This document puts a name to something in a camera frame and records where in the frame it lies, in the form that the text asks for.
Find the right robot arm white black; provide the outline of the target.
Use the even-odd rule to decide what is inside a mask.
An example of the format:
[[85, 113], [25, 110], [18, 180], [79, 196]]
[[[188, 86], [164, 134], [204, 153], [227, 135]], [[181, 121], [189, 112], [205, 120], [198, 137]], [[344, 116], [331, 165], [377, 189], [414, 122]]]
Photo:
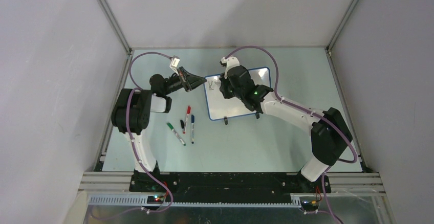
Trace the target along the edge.
[[320, 176], [350, 147], [353, 138], [339, 110], [331, 107], [316, 111], [279, 97], [273, 88], [256, 84], [242, 65], [221, 73], [219, 80], [219, 90], [225, 99], [237, 98], [247, 110], [280, 118], [309, 134], [313, 156], [297, 179], [303, 192], [313, 191]]

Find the blue-framed whiteboard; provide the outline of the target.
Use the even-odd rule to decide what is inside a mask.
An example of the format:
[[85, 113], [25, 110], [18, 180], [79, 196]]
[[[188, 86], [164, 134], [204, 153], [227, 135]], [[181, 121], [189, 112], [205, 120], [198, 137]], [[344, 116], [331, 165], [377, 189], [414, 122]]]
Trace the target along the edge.
[[[270, 69], [268, 67], [252, 68], [248, 70], [255, 84], [271, 85]], [[220, 92], [220, 74], [205, 76], [204, 83], [205, 100], [208, 117], [211, 121], [254, 115], [254, 111], [248, 110], [241, 100], [234, 97], [225, 99]]]

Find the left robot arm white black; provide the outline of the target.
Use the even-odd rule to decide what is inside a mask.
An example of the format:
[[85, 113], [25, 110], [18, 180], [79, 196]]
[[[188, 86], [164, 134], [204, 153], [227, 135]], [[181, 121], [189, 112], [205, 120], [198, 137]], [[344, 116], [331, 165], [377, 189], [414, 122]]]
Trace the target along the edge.
[[137, 87], [121, 90], [111, 114], [111, 123], [131, 144], [135, 171], [147, 173], [142, 185], [148, 191], [157, 191], [162, 185], [162, 178], [153, 172], [157, 167], [157, 159], [145, 136], [151, 113], [169, 113], [172, 104], [169, 94], [181, 89], [190, 92], [205, 82], [206, 78], [180, 67], [167, 78], [160, 74], [152, 75], [149, 89]]

